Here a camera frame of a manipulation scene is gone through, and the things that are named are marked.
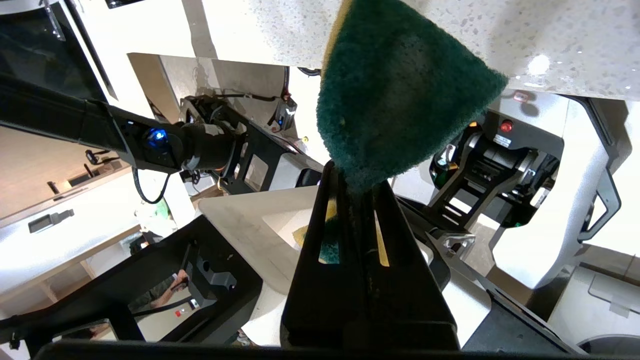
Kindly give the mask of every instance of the scouring pad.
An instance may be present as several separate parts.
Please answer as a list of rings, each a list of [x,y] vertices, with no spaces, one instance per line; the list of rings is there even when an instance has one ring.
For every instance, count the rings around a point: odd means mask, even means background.
[[[317,125],[350,190],[442,148],[507,77],[399,0],[345,0],[324,56]]]

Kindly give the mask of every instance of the red light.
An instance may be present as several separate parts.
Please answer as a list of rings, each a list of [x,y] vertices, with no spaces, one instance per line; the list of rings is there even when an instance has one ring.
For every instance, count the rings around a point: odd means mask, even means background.
[[[500,125],[500,130],[502,130],[503,133],[508,133],[513,130],[513,123],[511,122],[511,120],[503,121],[502,125]]]

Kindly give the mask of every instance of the speckled countertop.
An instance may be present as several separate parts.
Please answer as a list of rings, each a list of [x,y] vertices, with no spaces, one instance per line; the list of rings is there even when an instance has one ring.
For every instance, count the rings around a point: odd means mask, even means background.
[[[507,74],[510,88],[640,100],[640,1],[405,2]],[[203,0],[202,6],[218,58],[321,68],[340,3]]]

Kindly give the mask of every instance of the label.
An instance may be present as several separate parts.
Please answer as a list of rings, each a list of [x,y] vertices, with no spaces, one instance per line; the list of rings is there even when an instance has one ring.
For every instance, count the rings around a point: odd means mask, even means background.
[[[504,136],[498,135],[498,134],[496,134],[495,138],[493,138],[493,142],[495,142],[495,143],[497,143],[499,145],[502,145],[502,146],[506,147],[507,149],[509,148],[509,145],[511,145],[511,140],[505,138]]]

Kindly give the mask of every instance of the black handle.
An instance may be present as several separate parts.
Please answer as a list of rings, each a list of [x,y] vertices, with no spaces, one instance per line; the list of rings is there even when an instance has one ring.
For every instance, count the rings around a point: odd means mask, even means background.
[[[593,223],[593,226],[578,234],[578,242],[592,239],[622,206],[620,195],[618,195],[618,189],[616,189],[613,177],[611,177],[611,171],[608,168],[605,169],[600,176],[596,196],[600,197],[600,200],[602,200],[602,204],[604,204],[607,211],[605,211],[605,213]]]

